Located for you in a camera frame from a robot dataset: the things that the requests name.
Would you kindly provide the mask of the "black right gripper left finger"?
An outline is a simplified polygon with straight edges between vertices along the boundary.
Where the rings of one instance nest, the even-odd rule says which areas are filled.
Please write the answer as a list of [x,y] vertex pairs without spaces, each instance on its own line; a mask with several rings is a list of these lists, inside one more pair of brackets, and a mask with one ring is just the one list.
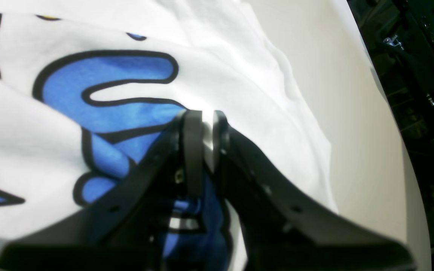
[[128,177],[92,204],[0,254],[3,271],[153,271],[155,241],[168,229],[174,201],[203,195],[202,113],[187,110]]

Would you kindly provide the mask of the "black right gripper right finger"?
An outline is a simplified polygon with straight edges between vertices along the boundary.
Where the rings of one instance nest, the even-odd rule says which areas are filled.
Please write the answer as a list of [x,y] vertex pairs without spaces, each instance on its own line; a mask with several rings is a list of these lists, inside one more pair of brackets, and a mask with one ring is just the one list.
[[414,271],[401,242],[335,214],[289,181],[216,110],[212,126],[219,197],[239,216],[247,271]]

